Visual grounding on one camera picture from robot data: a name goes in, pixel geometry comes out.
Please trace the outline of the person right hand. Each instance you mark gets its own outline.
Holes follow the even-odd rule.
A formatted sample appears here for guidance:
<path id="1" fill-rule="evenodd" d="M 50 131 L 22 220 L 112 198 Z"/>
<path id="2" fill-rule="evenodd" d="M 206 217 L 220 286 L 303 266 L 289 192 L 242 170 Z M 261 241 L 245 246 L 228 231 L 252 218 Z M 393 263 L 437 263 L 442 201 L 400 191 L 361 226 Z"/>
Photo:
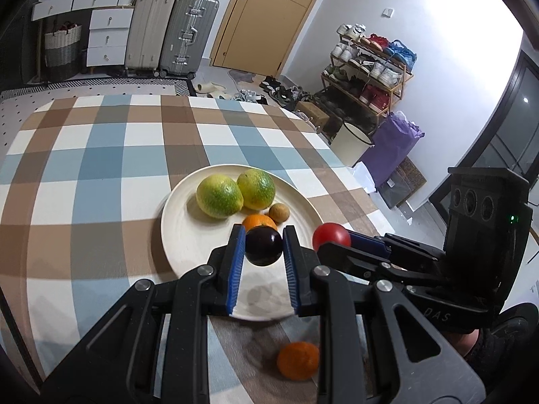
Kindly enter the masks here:
<path id="1" fill-rule="evenodd" d="M 480 330 L 475 329 L 469 334 L 445 334 L 445 339 L 449 341 L 461 356 L 465 357 L 476 345 L 479 335 Z"/>

